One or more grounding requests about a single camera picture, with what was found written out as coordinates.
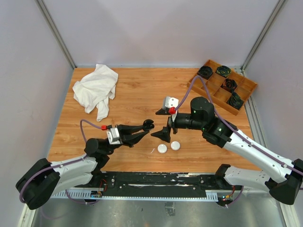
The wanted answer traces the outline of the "white round charging case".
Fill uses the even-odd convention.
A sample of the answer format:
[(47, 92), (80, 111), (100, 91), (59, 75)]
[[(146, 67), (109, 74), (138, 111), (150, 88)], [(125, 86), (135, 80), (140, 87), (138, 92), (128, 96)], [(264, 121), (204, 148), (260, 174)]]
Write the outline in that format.
[(170, 144), (172, 150), (177, 151), (180, 149), (180, 143), (178, 141), (173, 141)]
[(164, 154), (166, 153), (168, 150), (167, 146), (165, 144), (160, 144), (158, 147), (157, 147), (157, 151), (161, 154)]

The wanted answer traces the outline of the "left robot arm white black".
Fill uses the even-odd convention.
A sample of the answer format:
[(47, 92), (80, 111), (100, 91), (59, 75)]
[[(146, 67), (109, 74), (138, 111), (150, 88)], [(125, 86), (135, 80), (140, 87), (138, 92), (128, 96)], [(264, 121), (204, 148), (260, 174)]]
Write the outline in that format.
[(42, 207), (53, 195), (74, 186), (96, 187), (101, 183), (97, 173), (109, 161), (114, 150), (126, 146), (132, 148), (153, 128), (153, 120), (141, 125), (94, 126), (105, 131), (105, 139), (85, 139), (84, 155), (64, 161), (38, 160), (16, 183), (19, 200), (30, 210)]

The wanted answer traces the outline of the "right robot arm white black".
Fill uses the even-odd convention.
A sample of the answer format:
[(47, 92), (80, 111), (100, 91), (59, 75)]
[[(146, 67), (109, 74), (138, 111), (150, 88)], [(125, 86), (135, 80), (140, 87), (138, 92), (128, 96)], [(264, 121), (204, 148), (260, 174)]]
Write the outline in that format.
[(268, 192), (277, 201), (293, 205), (303, 183), (303, 161), (284, 158), (258, 144), (235, 125), (215, 115), (214, 105), (204, 97), (190, 102), (190, 113), (179, 113), (178, 99), (166, 97), (157, 115), (168, 116), (167, 125), (152, 136), (170, 142), (179, 129), (199, 130), (203, 138), (220, 148), (234, 152), (258, 166), (260, 171), (222, 164), (214, 175), (219, 189), (247, 186)]

